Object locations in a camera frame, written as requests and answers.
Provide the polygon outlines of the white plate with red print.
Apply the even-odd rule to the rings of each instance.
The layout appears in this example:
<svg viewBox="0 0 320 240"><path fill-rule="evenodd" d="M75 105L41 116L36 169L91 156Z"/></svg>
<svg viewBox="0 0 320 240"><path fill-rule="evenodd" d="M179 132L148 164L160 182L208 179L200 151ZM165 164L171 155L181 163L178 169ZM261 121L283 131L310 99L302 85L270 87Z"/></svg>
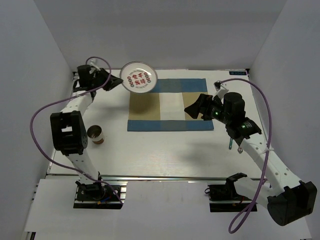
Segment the white plate with red print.
<svg viewBox="0 0 320 240"><path fill-rule="evenodd" d="M145 94L157 85L158 75L153 67L141 61L129 62L119 72L122 85L131 93Z"/></svg>

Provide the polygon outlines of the blue tan white placemat cloth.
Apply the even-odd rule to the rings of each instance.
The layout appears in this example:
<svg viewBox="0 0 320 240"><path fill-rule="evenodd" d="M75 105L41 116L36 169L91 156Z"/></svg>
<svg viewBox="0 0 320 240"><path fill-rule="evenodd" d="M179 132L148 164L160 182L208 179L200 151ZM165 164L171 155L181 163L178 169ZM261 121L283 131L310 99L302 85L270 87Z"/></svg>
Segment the blue tan white placemat cloth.
<svg viewBox="0 0 320 240"><path fill-rule="evenodd" d="M127 131L129 132L187 132L212 131L214 124L196 119L184 109L200 94L207 94L205 78L163 78L147 93L131 93Z"/></svg>

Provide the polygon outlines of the white brown metal cup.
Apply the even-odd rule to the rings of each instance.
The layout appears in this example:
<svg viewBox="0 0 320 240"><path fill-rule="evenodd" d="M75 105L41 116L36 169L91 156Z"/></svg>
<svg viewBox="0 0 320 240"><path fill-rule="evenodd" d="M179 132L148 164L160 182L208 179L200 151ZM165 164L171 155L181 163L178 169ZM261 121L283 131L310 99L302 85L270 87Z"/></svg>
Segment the white brown metal cup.
<svg viewBox="0 0 320 240"><path fill-rule="evenodd" d="M99 125L90 126L87 129L87 136L96 145L102 144L105 140L103 129Z"/></svg>

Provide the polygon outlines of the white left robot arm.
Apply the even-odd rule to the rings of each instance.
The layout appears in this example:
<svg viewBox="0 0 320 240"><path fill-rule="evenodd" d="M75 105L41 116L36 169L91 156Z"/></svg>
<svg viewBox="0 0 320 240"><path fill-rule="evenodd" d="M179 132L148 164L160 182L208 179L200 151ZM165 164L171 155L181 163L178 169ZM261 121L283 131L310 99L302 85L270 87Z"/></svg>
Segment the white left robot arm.
<svg viewBox="0 0 320 240"><path fill-rule="evenodd" d="M106 187L95 180L101 180L88 152L87 130L83 115L93 103L97 88L110 91L123 83L123 80L108 73L104 68L88 64L77 67L77 79L72 86L72 96L67 105L50 116L52 140L55 150L61 152L77 170L79 182L89 185L88 193L99 200L105 196Z"/></svg>

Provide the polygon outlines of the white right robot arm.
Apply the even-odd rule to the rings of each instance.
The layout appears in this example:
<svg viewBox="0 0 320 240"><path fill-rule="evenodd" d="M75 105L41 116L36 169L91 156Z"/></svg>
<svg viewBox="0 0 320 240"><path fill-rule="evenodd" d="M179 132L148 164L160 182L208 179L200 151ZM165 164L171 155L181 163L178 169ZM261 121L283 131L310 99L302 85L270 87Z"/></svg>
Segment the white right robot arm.
<svg viewBox="0 0 320 240"><path fill-rule="evenodd" d="M267 146L262 130L246 117L241 94L226 90L219 90L215 95L202 93L184 111L193 119L202 114L205 121L215 119L223 123L227 134L264 172L271 187L263 185L256 201L278 225L285 226L313 212L316 186L311 181L303 182Z"/></svg>

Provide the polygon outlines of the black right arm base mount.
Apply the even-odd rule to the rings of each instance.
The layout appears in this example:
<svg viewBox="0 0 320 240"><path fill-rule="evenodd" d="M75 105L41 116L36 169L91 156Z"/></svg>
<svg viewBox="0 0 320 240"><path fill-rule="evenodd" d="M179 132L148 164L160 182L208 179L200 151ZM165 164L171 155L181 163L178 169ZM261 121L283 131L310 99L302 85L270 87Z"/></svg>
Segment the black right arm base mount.
<svg viewBox="0 0 320 240"><path fill-rule="evenodd" d="M247 177L244 173L229 176L224 184L209 184L204 193L209 198L211 213L240 213L250 205L251 199L236 192L234 183Z"/></svg>

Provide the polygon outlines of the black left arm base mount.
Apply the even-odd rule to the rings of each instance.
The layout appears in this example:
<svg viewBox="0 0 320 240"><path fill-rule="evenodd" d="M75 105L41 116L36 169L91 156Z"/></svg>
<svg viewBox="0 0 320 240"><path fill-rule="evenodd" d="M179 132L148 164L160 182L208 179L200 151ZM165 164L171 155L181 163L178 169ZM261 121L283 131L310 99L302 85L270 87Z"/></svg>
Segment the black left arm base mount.
<svg viewBox="0 0 320 240"><path fill-rule="evenodd" d="M77 180L75 184L74 209L120 210L123 206L118 199L124 203L125 187L122 185L111 185L111 189L98 182L84 184Z"/></svg>

